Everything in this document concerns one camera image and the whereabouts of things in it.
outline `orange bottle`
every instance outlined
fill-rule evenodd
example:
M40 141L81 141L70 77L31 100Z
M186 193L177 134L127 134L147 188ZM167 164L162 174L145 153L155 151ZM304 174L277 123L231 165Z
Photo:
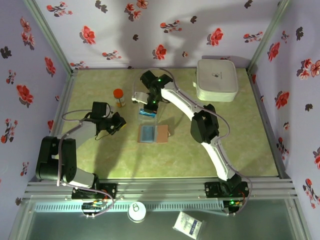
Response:
M122 89L117 88L113 91L113 96L115 98L115 102L117 107L121 108L126 105L124 91Z

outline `cardboard piece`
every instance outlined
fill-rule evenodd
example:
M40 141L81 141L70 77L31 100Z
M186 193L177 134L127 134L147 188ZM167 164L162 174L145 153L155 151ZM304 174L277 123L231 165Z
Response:
M156 125L154 128L154 140L153 142L141 142L141 129L142 125L139 126L138 130L138 139L137 142L141 144L165 144L168 142L168 136L170 136L170 133L168 131L168 125Z

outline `white plastic container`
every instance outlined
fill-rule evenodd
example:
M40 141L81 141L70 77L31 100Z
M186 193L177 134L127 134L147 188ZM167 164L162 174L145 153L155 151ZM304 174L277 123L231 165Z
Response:
M200 100L232 102L239 90L236 67L229 60L201 59L193 86Z

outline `orange cap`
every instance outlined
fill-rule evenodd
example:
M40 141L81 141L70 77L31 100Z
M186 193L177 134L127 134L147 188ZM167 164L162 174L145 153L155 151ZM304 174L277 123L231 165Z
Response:
M122 89L120 88L117 88L113 91L113 96L116 98L116 99L120 99L124 96L124 91L122 91Z

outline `floral wallpaper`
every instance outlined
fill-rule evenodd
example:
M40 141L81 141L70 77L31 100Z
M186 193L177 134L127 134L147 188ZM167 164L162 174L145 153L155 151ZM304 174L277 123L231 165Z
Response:
M292 0L252 71L312 239L320 215L318 10L316 0Z
M58 13L64 7L52 8ZM67 73L23 1L3 1L1 10L0 239L5 240L35 176L41 140L54 127Z
M245 68L279 0L36 2L72 69L195 67L201 58Z

